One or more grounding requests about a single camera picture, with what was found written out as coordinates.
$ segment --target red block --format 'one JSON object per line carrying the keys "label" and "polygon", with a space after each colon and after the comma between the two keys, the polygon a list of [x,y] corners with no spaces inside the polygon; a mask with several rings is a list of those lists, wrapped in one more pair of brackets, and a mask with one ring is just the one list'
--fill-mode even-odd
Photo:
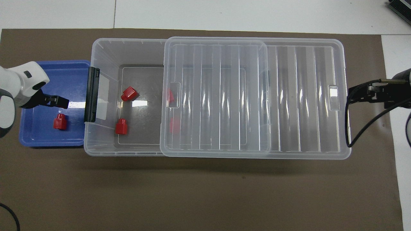
{"label": "red block", "polygon": [[127,121],[125,119],[119,119],[118,123],[115,125],[115,133],[119,135],[127,134]]}
{"label": "red block", "polygon": [[170,123],[169,123],[169,129],[170,129],[170,132],[173,134],[180,133],[180,120],[171,118]]}
{"label": "red block", "polygon": [[65,114],[60,113],[57,115],[57,118],[55,118],[53,122],[53,128],[60,129],[60,130],[66,130],[67,120],[66,120]]}
{"label": "red block", "polygon": [[174,95],[173,95],[173,92],[169,88],[167,90],[169,92],[169,103],[171,104],[174,102]]}
{"label": "red block", "polygon": [[138,96],[139,96],[138,92],[130,86],[130,87],[127,87],[125,91],[123,91],[123,95],[121,96],[121,99],[123,101],[134,100]]}

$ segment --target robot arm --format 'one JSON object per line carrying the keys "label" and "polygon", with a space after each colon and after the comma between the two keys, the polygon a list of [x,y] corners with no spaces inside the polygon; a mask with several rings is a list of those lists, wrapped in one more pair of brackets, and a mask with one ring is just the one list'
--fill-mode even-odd
{"label": "robot arm", "polygon": [[36,62],[9,69],[0,67],[0,138],[13,126],[16,106],[26,109],[37,105],[68,108],[69,100],[43,93],[41,87],[49,81]]}

